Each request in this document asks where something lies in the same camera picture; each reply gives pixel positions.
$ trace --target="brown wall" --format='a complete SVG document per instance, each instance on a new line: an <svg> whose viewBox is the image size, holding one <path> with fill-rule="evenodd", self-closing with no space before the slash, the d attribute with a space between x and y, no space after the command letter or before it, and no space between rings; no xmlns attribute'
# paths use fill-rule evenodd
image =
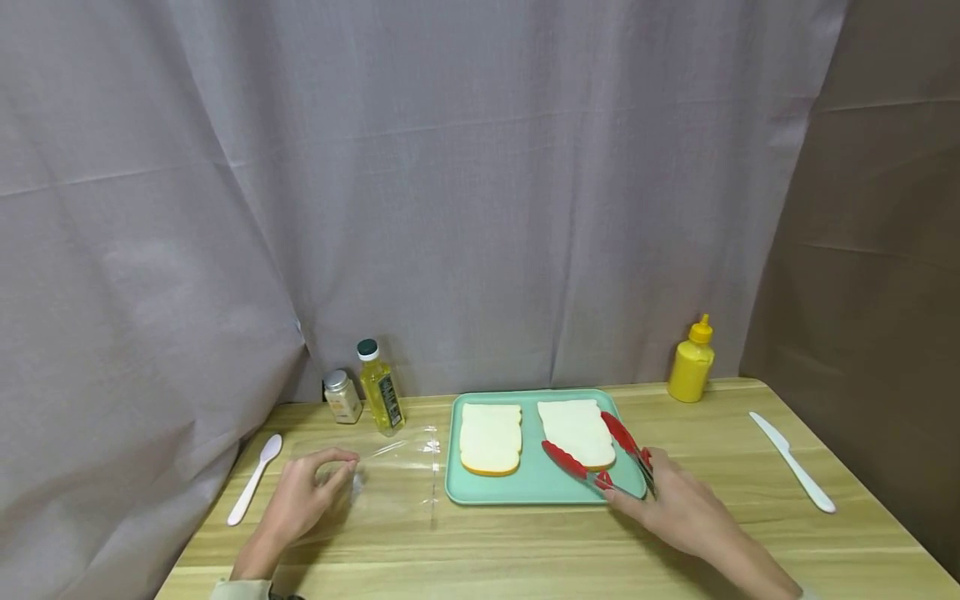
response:
<svg viewBox="0 0 960 600"><path fill-rule="evenodd" d="M960 2L852 3L741 370L960 577Z"/></svg>

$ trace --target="bottle cap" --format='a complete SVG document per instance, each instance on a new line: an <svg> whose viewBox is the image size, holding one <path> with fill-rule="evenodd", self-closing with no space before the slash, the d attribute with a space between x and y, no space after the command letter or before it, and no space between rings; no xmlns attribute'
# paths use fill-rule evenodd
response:
<svg viewBox="0 0 960 600"><path fill-rule="evenodd" d="M690 341L694 344L707 344L713 337L713 327L708 325L710 315L704 314L699 323L690 328Z"/></svg>
<svg viewBox="0 0 960 600"><path fill-rule="evenodd" d="M340 369L324 375L324 387L329 392L339 392L347 386L347 372Z"/></svg>
<svg viewBox="0 0 960 600"><path fill-rule="evenodd" d="M380 348L377 347L376 340L368 338L357 344L357 356L364 362L375 360L379 357Z"/></svg>

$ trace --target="sleeve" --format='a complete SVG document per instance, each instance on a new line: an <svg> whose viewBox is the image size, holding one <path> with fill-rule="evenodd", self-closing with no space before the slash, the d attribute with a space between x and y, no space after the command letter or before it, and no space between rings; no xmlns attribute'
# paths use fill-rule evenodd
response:
<svg viewBox="0 0 960 600"><path fill-rule="evenodd" d="M271 582L219 581L210 594L210 600L269 600Z"/></svg>

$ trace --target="white plastic spoon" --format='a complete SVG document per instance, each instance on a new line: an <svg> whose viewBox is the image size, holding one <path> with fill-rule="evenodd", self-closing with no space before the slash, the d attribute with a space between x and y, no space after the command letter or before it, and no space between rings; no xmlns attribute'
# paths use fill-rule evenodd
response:
<svg viewBox="0 0 960 600"><path fill-rule="evenodd" d="M270 461L274 460L280 453L281 446L283 446L283 438L278 433L270 436L266 445L263 446L260 451L260 464L256 466L253 475L250 476L250 481L247 482L247 487L243 489L243 493L237 498L237 503L233 505L233 510L230 511L230 516L227 517L227 525L230 527L243 520L243 515L247 513L250 501L253 500L253 493L256 492L256 484L260 483L260 477L263 477L263 471L270 464Z"/></svg>

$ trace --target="white bread slice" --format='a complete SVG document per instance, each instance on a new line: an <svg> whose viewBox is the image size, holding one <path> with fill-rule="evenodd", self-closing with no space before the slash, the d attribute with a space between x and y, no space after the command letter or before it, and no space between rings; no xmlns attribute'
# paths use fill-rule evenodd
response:
<svg viewBox="0 0 960 600"><path fill-rule="evenodd" d="M519 468L519 404L465 403L460 419L460 463L466 470L502 477Z"/></svg>
<svg viewBox="0 0 960 600"><path fill-rule="evenodd" d="M596 400L538 402L543 435L589 470L604 470L616 460L613 438L600 418Z"/></svg>

